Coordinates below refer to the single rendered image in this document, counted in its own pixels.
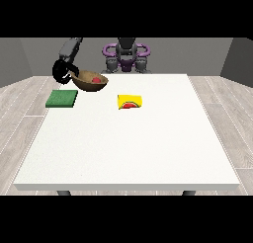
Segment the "green square pad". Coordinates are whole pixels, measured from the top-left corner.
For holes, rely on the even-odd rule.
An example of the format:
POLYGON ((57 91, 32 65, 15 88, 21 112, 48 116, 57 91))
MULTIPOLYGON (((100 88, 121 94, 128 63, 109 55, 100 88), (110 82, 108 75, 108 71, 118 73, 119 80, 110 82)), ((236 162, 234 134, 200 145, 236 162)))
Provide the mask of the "green square pad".
POLYGON ((47 108, 72 108, 74 106, 77 90, 53 90, 45 106, 47 108))

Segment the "brown wooden bowl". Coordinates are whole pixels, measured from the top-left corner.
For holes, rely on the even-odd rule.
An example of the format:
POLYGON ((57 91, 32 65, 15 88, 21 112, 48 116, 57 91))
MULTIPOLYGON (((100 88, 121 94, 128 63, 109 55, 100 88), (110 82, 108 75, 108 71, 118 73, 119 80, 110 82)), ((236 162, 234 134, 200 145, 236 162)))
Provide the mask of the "brown wooden bowl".
POLYGON ((93 71, 80 70, 79 76, 76 77, 73 72, 70 72, 73 83, 82 91, 98 92, 102 90, 109 82, 108 78, 100 73, 93 71), (101 83, 93 83, 94 77, 99 77, 101 83))

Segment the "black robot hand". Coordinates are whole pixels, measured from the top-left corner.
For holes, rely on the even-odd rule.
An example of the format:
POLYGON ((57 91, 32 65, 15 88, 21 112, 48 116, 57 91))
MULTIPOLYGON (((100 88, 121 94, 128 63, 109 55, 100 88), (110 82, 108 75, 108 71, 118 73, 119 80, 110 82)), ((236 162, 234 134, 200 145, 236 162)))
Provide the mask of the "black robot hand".
POLYGON ((71 71, 76 77, 79 76, 79 69, 70 62, 65 62, 63 59, 58 59, 52 66, 52 76, 56 82, 60 84, 67 84, 71 77, 68 72, 71 71))

